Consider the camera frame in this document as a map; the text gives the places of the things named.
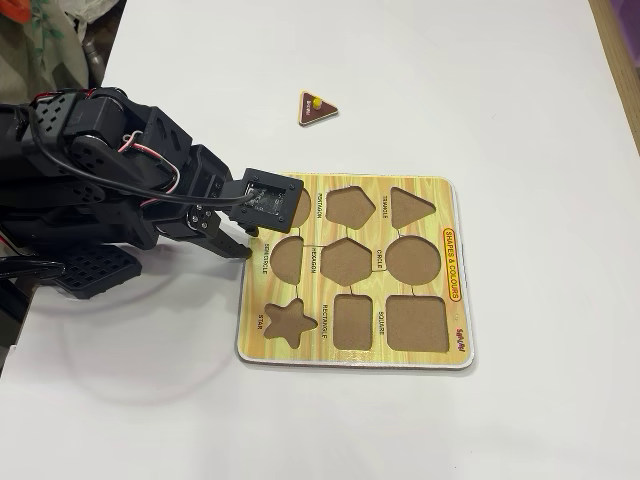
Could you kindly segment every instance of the fabric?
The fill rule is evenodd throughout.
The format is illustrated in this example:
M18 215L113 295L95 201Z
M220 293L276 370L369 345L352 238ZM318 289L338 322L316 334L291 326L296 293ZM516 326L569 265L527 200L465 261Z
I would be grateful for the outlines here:
M89 85L82 45L58 5L31 0L31 17L21 25L0 15L0 103Z
M87 24L93 23L118 3L118 0L57 0L60 9L78 22L78 38L84 40Z

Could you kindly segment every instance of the hexagon-shaped cutout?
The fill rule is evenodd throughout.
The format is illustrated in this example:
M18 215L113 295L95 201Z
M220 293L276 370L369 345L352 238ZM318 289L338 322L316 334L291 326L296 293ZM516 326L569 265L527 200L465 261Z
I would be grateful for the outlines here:
M350 238L343 238L322 249L320 273L348 287L371 275L371 250Z
M347 187L327 193L327 220L359 230L376 211L360 187Z

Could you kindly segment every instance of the wooden puzzle board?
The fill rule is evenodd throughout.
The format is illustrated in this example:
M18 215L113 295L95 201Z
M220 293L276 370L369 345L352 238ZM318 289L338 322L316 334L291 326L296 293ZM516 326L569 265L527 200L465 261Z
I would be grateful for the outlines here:
M451 184L437 177L287 175L304 181L310 201L303 195L299 205L303 211L294 225L304 223L288 234L261 230L250 239L253 256L245 265L237 338L241 358L302 365L467 367L473 359L473 342ZM429 214L402 228L393 227L411 220L407 208L414 203L421 208L420 203L427 202ZM357 229L336 223L357 227L367 215ZM439 253L440 266L435 269L433 259L427 258L433 256L429 247ZM347 256L338 255L336 260L338 250ZM402 258L405 250L409 256ZM276 275L272 262L278 256ZM281 266L283 258L284 263L298 264L297 269ZM363 259L370 259L368 274L362 272ZM391 271L387 261L393 262ZM418 273L412 276L415 265ZM356 280L341 285L327 275L343 283ZM396 278L416 283L433 275L433 280L420 285ZM270 315L277 325L272 325ZM302 333L286 333L286 326L296 322Z

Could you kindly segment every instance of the circle-shaped cutout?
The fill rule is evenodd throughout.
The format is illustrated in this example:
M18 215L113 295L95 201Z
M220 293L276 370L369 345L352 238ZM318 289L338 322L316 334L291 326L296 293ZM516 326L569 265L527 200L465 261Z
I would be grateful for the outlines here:
M407 285L424 285L440 272L440 252L422 237L400 237L385 253L387 270L393 278Z

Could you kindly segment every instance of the rectangle-shaped cutout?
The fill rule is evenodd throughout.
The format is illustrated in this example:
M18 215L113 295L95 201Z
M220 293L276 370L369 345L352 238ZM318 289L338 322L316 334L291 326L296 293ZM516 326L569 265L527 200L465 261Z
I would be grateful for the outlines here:
M369 350L373 302L366 295L337 295L333 302L333 344L340 350Z

